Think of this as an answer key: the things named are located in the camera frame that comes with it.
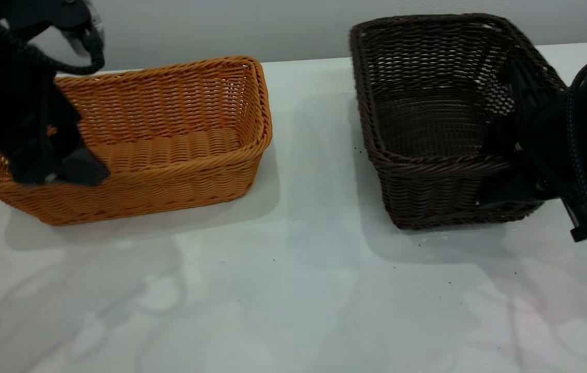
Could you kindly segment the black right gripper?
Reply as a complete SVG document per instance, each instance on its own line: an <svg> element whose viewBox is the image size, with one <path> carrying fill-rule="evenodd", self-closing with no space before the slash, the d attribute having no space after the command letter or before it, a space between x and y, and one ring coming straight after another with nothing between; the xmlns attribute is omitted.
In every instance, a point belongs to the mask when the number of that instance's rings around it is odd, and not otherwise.
<svg viewBox="0 0 587 373"><path fill-rule="evenodd" d="M491 180L477 205L582 200L578 170L587 176L587 92L519 91L522 113L487 122L482 153L513 156L519 142L519 176Z"/></svg>

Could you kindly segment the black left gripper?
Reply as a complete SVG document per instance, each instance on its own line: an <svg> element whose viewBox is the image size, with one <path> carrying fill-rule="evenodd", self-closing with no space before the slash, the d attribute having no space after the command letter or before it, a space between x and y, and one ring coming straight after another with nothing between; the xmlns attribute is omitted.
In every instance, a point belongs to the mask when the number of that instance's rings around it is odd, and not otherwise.
<svg viewBox="0 0 587 373"><path fill-rule="evenodd" d="M20 184L98 186L110 170L81 147L80 114L54 83L61 64L0 24L0 153ZM52 156L65 156L61 165Z"/></svg>

